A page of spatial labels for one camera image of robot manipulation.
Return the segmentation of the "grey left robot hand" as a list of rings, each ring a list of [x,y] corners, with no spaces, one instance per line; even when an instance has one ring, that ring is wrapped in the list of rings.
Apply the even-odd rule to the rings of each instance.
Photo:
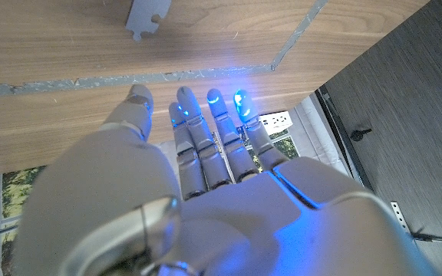
[[[219,151],[181,87],[169,108],[177,169],[147,138],[153,97],[140,84],[101,127],[36,179],[16,239],[16,275],[434,275],[370,189],[271,142],[249,95],[236,111],[207,95]]]

